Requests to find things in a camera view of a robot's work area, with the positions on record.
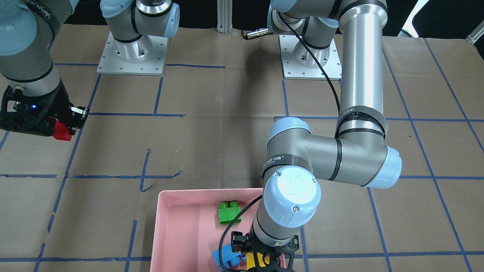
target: blue block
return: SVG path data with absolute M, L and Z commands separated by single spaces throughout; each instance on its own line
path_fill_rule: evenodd
M 212 257 L 215 260 L 215 263 L 219 267 L 220 271 L 223 272 L 222 268 L 220 268 L 220 262 L 218 261 L 218 250 L 212 252 Z M 232 248 L 230 244 L 226 244 L 222 247 L 222 261 L 224 262 L 225 267 L 234 267 L 240 264 L 242 260 L 247 260 L 247 256 L 242 257 L 240 252 L 232 252 Z

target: yellow block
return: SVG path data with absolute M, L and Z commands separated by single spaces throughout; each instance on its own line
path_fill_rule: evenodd
M 259 260 L 259 266 L 260 267 L 265 267 L 266 265 L 262 261 L 262 257 L 264 257 L 261 253 L 257 253 L 257 259 Z M 269 263 L 270 258 L 266 256 L 266 263 Z M 254 254 L 253 253 L 247 253 L 247 270 L 256 267 L 256 263 L 254 261 Z

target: light blue joint cap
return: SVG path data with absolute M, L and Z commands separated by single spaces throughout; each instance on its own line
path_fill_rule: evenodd
M 79 4 L 79 0 L 69 0 L 69 1 L 71 2 L 71 6 L 72 6 L 71 14 L 74 14 L 74 10 L 76 9 L 77 4 Z
M 274 32 L 274 29 L 272 28 L 272 11 L 273 11 L 272 6 L 271 4 L 269 4 L 269 12 L 267 13 L 267 29 L 270 32 Z
M 328 27 L 330 27 L 332 29 L 336 29 L 339 26 L 339 22 L 337 20 L 328 19 L 328 18 L 320 18 L 320 17 L 318 17 L 318 19 L 321 21 L 321 23 L 327 25 Z
M 131 6 L 134 0 L 101 0 L 103 17 L 108 19 L 121 14 Z
M 387 146 L 387 157 L 378 174 L 364 187 L 388 189 L 395 185 L 402 172 L 402 158 L 394 148 Z
M 0 56 L 27 49 L 37 35 L 32 11 L 20 0 L 0 0 Z
M 274 136 L 276 136 L 277 134 L 293 128 L 302 128 L 311 133 L 309 125 L 303 120 L 296 117 L 285 117 L 277 120 L 272 125 L 271 131 L 269 132 L 269 139 L 267 140 L 267 144 L 269 144 L 272 138 L 274 138 Z
M 279 168 L 264 187 L 264 206 L 278 225 L 306 224 L 321 201 L 321 187 L 311 172 L 299 166 Z
M 180 23 L 180 7 L 177 3 L 173 3 L 170 11 L 170 17 L 168 18 L 168 24 L 164 37 L 173 38 L 178 32 L 178 25 Z
M 271 0 L 272 8 L 278 12 L 288 12 L 297 0 Z

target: pink tray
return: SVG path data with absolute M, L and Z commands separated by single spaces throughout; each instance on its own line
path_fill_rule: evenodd
M 262 188 L 160 192 L 150 272 L 219 272 L 212 252 L 227 227 L 219 223 L 219 204 L 237 200 L 243 209 L 261 194 Z M 247 233 L 258 205 L 247 210 L 230 232 Z M 224 245 L 230 243 L 230 232 Z

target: aluminum base plate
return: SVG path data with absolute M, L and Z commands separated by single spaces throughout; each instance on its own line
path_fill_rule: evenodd
M 292 51 L 299 42 L 296 36 L 279 35 L 279 45 L 281 46 L 281 60 L 284 79 L 310 79 L 326 80 L 319 68 L 311 69 L 300 65 L 295 59 Z M 330 80 L 341 79 L 341 62 L 334 40 L 330 45 L 330 56 L 323 66 Z
M 115 40 L 109 33 L 103 55 L 97 67 L 98 74 L 107 75 L 146 75 L 161 76 L 165 68 L 168 38 L 149 36 L 153 42 L 153 53 L 150 59 L 142 62 L 124 62 L 115 51 Z

